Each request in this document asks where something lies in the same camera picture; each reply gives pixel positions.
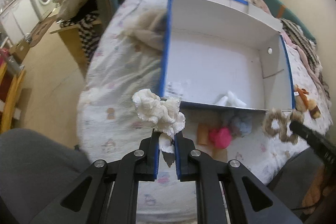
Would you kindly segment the person's right hand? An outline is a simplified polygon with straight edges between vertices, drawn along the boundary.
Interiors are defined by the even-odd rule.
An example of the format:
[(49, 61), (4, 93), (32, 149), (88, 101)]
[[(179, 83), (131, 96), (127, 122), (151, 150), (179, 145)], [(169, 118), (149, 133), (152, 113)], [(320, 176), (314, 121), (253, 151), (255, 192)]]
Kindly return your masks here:
[(327, 197), (335, 189), (335, 177), (323, 165), (319, 167), (309, 189), (302, 200), (303, 213), (312, 214), (322, 197)]

